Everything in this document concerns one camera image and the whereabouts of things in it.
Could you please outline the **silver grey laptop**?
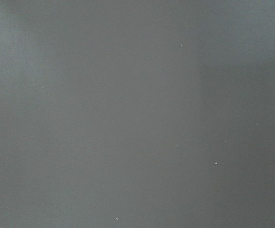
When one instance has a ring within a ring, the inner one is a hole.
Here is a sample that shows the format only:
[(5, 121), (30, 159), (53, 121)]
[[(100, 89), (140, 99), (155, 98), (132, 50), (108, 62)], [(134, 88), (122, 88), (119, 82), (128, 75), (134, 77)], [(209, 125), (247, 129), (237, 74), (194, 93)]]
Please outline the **silver grey laptop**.
[(275, 0), (0, 0), (0, 228), (275, 228)]

